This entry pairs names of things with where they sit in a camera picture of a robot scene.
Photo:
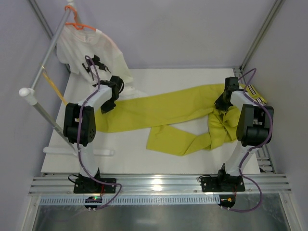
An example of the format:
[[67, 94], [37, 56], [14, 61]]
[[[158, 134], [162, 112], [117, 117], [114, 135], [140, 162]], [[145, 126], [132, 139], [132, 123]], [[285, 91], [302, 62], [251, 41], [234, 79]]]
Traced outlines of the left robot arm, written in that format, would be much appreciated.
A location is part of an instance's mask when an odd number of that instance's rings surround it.
[[124, 89], [118, 76], [94, 85], [95, 91], [79, 103], [69, 103], [65, 108], [64, 136], [76, 144], [80, 172], [74, 181], [74, 193], [115, 193], [116, 179], [101, 178], [95, 161], [93, 141], [96, 135], [95, 113], [108, 113], [116, 107], [116, 100]]

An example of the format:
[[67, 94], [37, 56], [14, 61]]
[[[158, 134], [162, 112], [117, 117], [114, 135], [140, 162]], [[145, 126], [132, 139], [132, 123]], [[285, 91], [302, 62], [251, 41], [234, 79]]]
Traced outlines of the grey clothes rack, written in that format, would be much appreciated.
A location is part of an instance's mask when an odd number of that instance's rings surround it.
[[42, 102], [47, 100], [43, 99], [42, 95], [38, 95], [39, 90], [39, 80], [42, 76], [47, 75], [46, 65], [51, 56], [55, 55], [56, 43], [60, 36], [60, 33], [71, 13], [71, 10], [65, 10], [64, 14], [56, 28], [55, 32], [52, 32], [44, 14], [42, 13], [39, 5], [35, 0], [28, 1], [31, 9], [34, 11], [35, 16], [38, 18], [38, 21], [42, 25], [44, 31], [46, 32], [48, 38], [50, 39], [50, 44], [46, 49], [46, 52], [38, 66], [36, 74], [28, 88], [21, 88], [19, 90], [19, 95], [25, 99], [29, 105], [31, 105], [35, 110], [49, 123], [52, 129], [58, 134], [58, 136], [66, 142], [66, 148], [55, 148], [55, 147], [45, 147], [43, 152], [46, 154], [61, 154], [61, 155], [77, 155], [75, 146], [71, 144], [67, 137], [63, 134], [63, 129], [56, 123], [56, 120], [50, 115], [46, 109], [41, 105]]

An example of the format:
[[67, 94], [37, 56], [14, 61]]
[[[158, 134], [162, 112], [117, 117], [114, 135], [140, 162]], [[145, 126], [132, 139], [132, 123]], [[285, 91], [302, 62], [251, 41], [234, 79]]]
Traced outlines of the orange plastic hanger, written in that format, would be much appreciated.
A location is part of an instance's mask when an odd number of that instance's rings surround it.
[[73, 26], [76, 30], [83, 30], [85, 28], [96, 31], [96, 28], [89, 26], [89, 25], [85, 25], [79, 22], [78, 20], [78, 13], [76, 11], [76, 9], [72, 6], [72, 5], [66, 5], [64, 7], [65, 10], [71, 10], [74, 14], [74, 22], [67, 22], [65, 23], [66, 26]]

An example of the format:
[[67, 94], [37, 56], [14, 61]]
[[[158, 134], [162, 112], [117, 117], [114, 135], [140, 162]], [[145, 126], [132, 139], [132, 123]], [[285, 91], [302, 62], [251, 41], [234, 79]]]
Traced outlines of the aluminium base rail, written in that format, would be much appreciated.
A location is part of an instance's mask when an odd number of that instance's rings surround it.
[[[125, 194], [201, 194], [202, 183], [195, 174], [102, 174], [103, 178], [116, 178]], [[291, 193], [291, 185], [285, 174], [250, 174], [263, 193]], [[29, 195], [72, 194], [74, 185], [67, 174], [48, 174], [34, 177]]]

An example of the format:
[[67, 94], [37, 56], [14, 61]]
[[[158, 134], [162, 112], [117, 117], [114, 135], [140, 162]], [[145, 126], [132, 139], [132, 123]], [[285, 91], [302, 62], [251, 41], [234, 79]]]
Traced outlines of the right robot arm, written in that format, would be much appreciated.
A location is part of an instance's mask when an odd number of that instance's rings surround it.
[[226, 163], [218, 171], [216, 184], [220, 191], [245, 191], [243, 170], [259, 148], [272, 137], [274, 109], [254, 101], [240, 88], [237, 77], [225, 79], [223, 93], [215, 101], [215, 107], [227, 111], [231, 106], [240, 110], [236, 129], [237, 145]]

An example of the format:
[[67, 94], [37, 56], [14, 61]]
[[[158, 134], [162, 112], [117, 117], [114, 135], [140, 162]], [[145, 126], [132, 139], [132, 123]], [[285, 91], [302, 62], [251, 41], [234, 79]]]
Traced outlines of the black mounting plate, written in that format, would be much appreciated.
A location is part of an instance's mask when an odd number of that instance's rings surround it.
[[245, 185], [241, 176], [202, 175], [198, 178], [202, 192], [245, 192]]
[[116, 178], [100, 178], [100, 175], [96, 176], [99, 181], [108, 183], [100, 184], [91, 178], [84, 177], [80, 174], [77, 175], [77, 178], [74, 181], [74, 189], [73, 192], [75, 194], [86, 194], [86, 193], [106, 193], [106, 194], [114, 194], [116, 192], [116, 186], [112, 186], [109, 184], [115, 184]]

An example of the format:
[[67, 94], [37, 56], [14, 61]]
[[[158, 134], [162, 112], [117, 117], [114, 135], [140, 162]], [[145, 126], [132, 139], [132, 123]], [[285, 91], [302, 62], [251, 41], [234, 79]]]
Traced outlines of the yellow velvet hanger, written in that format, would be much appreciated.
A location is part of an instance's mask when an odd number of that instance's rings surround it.
[[63, 95], [60, 93], [59, 89], [57, 88], [57, 86], [55, 85], [55, 83], [53, 82], [53, 80], [48, 76], [48, 73], [45, 69], [45, 67], [43, 65], [41, 65], [42, 67], [42, 75], [45, 77], [45, 79], [47, 80], [47, 82], [49, 83], [49, 85], [51, 86], [51, 88], [54, 90], [54, 92], [56, 93], [56, 95], [59, 97], [59, 99], [62, 101], [62, 103], [64, 105], [67, 105], [68, 102], [67, 100], [63, 97]]

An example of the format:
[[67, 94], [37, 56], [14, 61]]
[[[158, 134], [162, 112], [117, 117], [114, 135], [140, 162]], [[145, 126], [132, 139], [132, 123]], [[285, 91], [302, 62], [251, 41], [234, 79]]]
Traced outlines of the white printed t-shirt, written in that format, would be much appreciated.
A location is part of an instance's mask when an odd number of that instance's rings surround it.
[[59, 61], [68, 64], [70, 71], [84, 77], [90, 85], [118, 76], [124, 81], [120, 100], [146, 97], [147, 94], [133, 86], [133, 77], [122, 51], [100, 30], [77, 30], [64, 26], [56, 45]]

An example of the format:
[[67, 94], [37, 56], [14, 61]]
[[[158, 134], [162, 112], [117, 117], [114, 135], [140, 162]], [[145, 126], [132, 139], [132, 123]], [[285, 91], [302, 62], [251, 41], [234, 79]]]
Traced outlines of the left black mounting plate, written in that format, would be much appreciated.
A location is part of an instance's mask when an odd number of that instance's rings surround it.
[[109, 184], [115, 184], [116, 178], [100, 178], [100, 175], [96, 176], [99, 181], [108, 183], [100, 184], [91, 178], [84, 177], [80, 174], [77, 175], [77, 178], [74, 181], [74, 189], [73, 192], [75, 194], [86, 194], [86, 193], [106, 193], [106, 194], [114, 194], [116, 192], [116, 186], [112, 186]]

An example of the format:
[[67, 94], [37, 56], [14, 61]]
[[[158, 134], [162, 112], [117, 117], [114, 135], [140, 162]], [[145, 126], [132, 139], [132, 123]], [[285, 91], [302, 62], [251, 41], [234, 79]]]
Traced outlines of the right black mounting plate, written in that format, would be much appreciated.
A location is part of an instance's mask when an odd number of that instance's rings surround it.
[[245, 192], [245, 185], [241, 176], [202, 175], [198, 178], [202, 192]]

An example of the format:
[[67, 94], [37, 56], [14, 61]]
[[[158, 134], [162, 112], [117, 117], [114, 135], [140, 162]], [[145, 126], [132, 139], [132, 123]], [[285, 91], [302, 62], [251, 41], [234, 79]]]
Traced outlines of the yellow-green trousers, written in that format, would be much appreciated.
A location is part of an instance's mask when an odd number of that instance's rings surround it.
[[[118, 101], [106, 113], [95, 114], [99, 132], [124, 132], [150, 128], [148, 150], [185, 156], [200, 150], [213, 150], [236, 140], [240, 110], [215, 108], [223, 84], [201, 85], [155, 96]], [[208, 117], [208, 132], [196, 135], [173, 124]]]

